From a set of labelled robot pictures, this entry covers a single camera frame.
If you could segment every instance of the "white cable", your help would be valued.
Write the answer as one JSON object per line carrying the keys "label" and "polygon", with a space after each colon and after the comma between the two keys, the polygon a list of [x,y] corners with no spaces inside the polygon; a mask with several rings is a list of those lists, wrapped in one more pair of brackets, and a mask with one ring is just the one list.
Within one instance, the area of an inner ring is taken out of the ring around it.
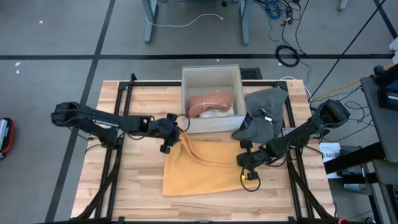
{"label": "white cable", "polygon": [[202,14],[202,15],[198,16],[196,19],[194,19],[192,22],[190,22],[190,23],[188,23],[188,24],[185,24],[185,25],[178,25],[178,26],[175,26],[175,25],[157,25],[157,24],[154,24],[154,23],[149,22],[148,17],[146,17],[146,19],[147,19],[147,22],[148,22],[149,24],[152,24],[153,26],[157,26],[157,27],[187,27],[187,26],[193,24],[197,19],[199,19],[199,17],[202,17],[202,16],[216,16],[216,17],[219,17],[219,19],[221,19],[221,20],[224,19],[224,18],[222,18],[221,16],[219,16],[219,15],[217,15],[217,14],[206,13],[206,14]]}
{"label": "white cable", "polygon": [[[285,80],[285,79],[288,79],[288,78],[296,80],[294,77],[283,77],[283,78],[281,78],[281,80]],[[308,90],[308,88],[305,85],[304,85],[304,88],[305,88],[305,91],[307,91],[308,95],[311,98],[310,90]]]}

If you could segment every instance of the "metal table leg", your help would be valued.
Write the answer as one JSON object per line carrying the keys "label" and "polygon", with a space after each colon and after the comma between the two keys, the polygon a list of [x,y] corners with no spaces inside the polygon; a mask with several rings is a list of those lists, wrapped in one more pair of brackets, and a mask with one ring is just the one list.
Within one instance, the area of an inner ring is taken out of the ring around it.
{"label": "metal table leg", "polygon": [[[145,15],[148,18],[148,21],[151,23],[155,23],[157,0],[142,0],[142,4],[144,5]],[[144,42],[146,44],[150,43],[150,40],[152,38],[153,28],[154,26],[152,24],[147,23],[147,29],[145,30],[145,36],[144,36]]]}
{"label": "metal table leg", "polygon": [[325,162],[324,165],[326,173],[331,174],[339,170],[370,162],[373,159],[384,158],[385,155],[381,143],[377,142],[347,155],[339,156],[335,159]]}
{"label": "metal table leg", "polygon": [[251,13],[251,8],[253,5],[253,0],[241,0],[241,23],[242,23],[242,37],[243,45],[247,46],[249,44],[249,15]]}
{"label": "metal table leg", "polygon": [[346,9],[347,3],[348,3],[348,0],[341,0],[338,10],[343,11],[344,9]]}

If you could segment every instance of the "orange cloth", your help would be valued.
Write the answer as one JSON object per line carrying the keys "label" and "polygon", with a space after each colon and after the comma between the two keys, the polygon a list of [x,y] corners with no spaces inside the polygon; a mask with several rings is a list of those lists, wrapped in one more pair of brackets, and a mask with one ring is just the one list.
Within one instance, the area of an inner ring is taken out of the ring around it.
{"label": "orange cloth", "polygon": [[[238,142],[192,141],[181,133],[180,140],[166,157],[163,178],[164,196],[198,195],[242,189],[242,167],[236,156],[244,149]],[[255,188],[256,180],[243,180]]]}

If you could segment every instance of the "yellow wire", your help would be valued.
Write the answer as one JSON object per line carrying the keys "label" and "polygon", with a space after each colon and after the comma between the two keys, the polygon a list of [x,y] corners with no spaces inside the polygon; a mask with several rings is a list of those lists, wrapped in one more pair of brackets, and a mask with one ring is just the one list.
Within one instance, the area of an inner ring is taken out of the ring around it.
{"label": "yellow wire", "polygon": [[[393,67],[393,66],[394,66],[394,65],[389,65],[389,66],[384,67],[384,71],[390,69],[390,68]],[[351,85],[354,85],[355,83],[358,83],[358,82],[359,82],[359,80],[355,80],[355,81],[353,81],[353,82],[351,82],[351,83],[349,83],[349,84],[342,85],[342,86],[340,86],[339,88],[335,88],[335,89],[332,90],[332,91],[329,91],[329,92],[327,92],[327,93],[325,93],[325,94],[323,94],[323,95],[320,95],[320,96],[318,96],[318,97],[312,99],[312,100],[310,101],[310,103],[314,102],[314,101],[317,100],[317,99],[320,99],[320,98],[323,98],[323,97],[325,97],[325,96],[327,96],[327,95],[330,95],[330,94],[332,94],[332,93],[334,93],[334,92],[336,92],[336,91],[339,91],[339,90],[342,90],[342,89],[344,89],[344,88],[347,88],[347,87],[349,87],[349,86],[351,86]]]}

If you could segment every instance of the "white cloth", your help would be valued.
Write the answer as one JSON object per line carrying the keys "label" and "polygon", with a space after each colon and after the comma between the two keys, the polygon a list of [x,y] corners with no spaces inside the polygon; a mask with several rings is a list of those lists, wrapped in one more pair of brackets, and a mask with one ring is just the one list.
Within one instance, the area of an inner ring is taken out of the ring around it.
{"label": "white cloth", "polygon": [[210,109],[203,112],[201,118],[216,118],[220,116],[233,116],[234,108],[231,106],[228,111],[220,111],[219,109]]}

